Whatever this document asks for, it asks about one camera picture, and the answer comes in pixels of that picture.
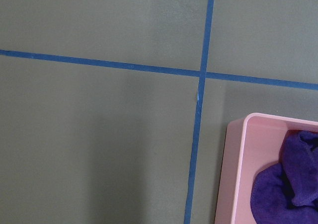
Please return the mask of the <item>purple cloth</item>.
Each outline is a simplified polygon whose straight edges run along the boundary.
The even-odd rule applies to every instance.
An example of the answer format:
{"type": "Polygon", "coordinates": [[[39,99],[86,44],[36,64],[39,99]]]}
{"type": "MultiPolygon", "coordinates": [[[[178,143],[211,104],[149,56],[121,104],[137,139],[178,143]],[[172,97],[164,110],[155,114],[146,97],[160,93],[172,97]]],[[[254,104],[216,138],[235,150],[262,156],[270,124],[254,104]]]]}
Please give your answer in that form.
{"type": "Polygon", "coordinates": [[[258,224],[316,224],[318,222],[318,135],[290,133],[280,161],[259,172],[250,207],[258,224]]]}

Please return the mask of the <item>pink plastic bin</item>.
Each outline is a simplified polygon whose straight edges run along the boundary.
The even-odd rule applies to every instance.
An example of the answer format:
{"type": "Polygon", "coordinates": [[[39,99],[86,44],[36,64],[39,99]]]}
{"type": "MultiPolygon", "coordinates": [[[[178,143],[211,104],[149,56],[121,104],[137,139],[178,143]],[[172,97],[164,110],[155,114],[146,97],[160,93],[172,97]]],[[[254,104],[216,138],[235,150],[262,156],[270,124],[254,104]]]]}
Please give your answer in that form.
{"type": "Polygon", "coordinates": [[[251,113],[226,130],[215,223],[253,224],[250,208],[255,176],[278,163],[289,131],[318,131],[316,121],[251,113]]]}

